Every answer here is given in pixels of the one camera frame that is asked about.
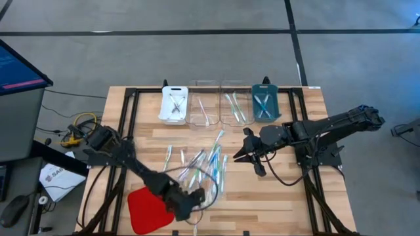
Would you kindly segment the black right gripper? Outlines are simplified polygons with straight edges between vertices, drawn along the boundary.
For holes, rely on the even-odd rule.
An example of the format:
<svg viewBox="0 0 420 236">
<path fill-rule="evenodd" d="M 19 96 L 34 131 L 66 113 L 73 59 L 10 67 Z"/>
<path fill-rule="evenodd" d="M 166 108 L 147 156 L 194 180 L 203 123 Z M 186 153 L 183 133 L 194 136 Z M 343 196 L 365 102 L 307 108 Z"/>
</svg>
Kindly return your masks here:
<svg viewBox="0 0 420 236">
<path fill-rule="evenodd" d="M 246 137 L 243 140 L 243 146 L 234 155 L 240 157 L 234 160 L 235 163 L 252 163 L 255 174 L 258 176 L 266 176 L 265 167 L 263 163 L 267 163 L 272 160 L 268 158 L 267 152 L 264 149 L 264 145 L 261 139 L 254 135 L 254 132 L 250 128 L 244 128 L 243 133 Z"/>
</svg>

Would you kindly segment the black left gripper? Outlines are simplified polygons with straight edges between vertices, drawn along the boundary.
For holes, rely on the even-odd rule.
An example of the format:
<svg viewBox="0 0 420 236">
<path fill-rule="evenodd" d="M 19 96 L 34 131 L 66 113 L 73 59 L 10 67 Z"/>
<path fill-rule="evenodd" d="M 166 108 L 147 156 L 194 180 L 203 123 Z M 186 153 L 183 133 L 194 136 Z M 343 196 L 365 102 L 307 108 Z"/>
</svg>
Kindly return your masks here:
<svg viewBox="0 0 420 236">
<path fill-rule="evenodd" d="M 191 193 L 178 189 L 165 196 L 165 205 L 167 212 L 173 213 L 175 220 L 179 222 L 189 219 L 194 207 L 199 207 L 204 200 L 204 189 L 197 189 Z"/>
</svg>

